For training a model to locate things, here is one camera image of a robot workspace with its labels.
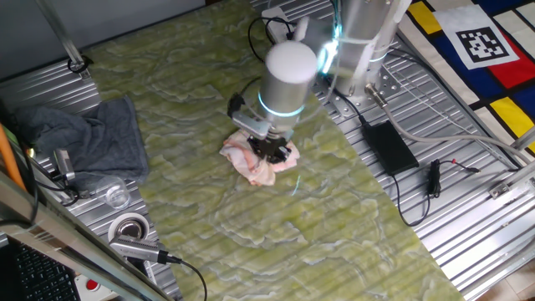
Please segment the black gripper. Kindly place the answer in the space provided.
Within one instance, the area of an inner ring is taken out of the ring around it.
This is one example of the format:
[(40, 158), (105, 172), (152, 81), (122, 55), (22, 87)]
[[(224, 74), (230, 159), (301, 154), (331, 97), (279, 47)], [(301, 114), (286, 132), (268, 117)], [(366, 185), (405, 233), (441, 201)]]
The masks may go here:
[(284, 138), (265, 138), (261, 140), (250, 136), (247, 142), (258, 156), (267, 157), (267, 162), (270, 164), (286, 161), (292, 153), (292, 150), (288, 147), (288, 142)]

